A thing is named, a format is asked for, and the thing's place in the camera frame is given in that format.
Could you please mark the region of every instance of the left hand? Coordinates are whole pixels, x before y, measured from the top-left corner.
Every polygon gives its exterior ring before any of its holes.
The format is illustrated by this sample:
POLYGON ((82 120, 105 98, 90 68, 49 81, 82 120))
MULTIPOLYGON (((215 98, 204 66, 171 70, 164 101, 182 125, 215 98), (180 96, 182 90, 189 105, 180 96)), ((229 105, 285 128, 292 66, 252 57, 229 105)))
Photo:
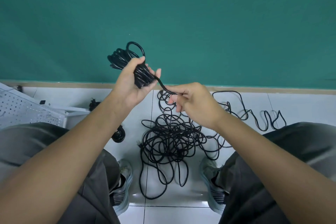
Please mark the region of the left hand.
MULTIPOLYGON (((126 105, 127 108, 133 109, 137 104, 139 104, 146 95, 155 87, 157 80, 152 82, 150 85, 142 87, 139 89, 134 84, 134 70, 137 65, 144 62, 145 57, 133 58, 128 62, 127 66, 121 71, 115 87, 112 90, 112 94, 115 97, 120 98, 126 105)), ((159 68, 154 72, 148 64, 146 64, 149 71, 156 75, 158 78, 161 76, 161 69, 159 68)))

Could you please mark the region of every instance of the hand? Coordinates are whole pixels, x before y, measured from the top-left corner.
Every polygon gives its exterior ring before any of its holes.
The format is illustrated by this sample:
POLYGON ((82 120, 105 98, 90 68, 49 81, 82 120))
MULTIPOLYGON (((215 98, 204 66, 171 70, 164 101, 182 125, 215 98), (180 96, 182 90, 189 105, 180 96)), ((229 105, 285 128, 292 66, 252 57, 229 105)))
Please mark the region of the hand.
POLYGON ((194 82, 166 87, 170 91, 181 94, 171 95, 168 101, 169 104, 176 102, 176 112, 185 111, 197 124, 215 131, 217 130, 218 122, 227 113, 216 102, 204 85, 194 82))
MULTIPOLYGON (((142 87, 141 89, 134 84, 133 72, 136 66, 144 62, 144 60, 145 57, 131 59, 127 66, 121 71, 118 80, 115 83, 115 87, 111 92, 115 97, 122 99, 126 107, 130 110, 140 103, 157 84, 157 81, 155 80, 150 85, 142 87)), ((148 64, 146 64, 146 66, 152 74, 160 78, 160 68, 154 72, 148 64)))

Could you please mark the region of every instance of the perforated metal panel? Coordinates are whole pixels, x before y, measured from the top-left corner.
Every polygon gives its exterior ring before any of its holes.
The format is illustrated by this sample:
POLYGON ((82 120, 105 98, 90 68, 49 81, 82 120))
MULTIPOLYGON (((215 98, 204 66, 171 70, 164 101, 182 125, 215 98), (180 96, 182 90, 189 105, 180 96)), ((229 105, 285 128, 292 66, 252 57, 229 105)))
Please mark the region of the perforated metal panel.
POLYGON ((0 128, 35 122, 63 127, 65 115, 39 105, 36 99, 0 83, 0 128))

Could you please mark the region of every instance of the teal wall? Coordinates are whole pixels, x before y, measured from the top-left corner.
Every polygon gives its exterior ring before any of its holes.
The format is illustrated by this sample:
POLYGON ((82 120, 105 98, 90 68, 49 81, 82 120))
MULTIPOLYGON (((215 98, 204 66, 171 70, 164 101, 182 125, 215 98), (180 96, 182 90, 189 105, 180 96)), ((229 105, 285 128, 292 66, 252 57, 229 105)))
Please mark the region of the teal wall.
POLYGON ((0 0, 0 79, 115 82, 128 41, 167 84, 336 89, 336 0, 0 0))

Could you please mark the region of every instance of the sneaker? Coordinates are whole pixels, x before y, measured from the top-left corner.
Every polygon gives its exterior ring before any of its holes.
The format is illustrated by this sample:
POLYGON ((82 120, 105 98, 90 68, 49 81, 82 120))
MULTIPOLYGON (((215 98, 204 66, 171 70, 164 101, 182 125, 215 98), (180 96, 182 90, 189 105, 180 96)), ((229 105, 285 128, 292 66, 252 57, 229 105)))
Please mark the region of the sneaker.
POLYGON ((216 162, 203 158, 199 166, 199 174, 208 188, 208 205, 215 213, 222 214, 225 208, 224 189, 216 186, 213 181, 218 176, 220 169, 216 166, 216 162))
POLYGON ((119 216, 128 209, 128 189, 132 183, 133 170, 131 164, 125 159, 118 161, 118 164, 120 167, 120 185, 110 192, 110 201, 115 213, 119 216))

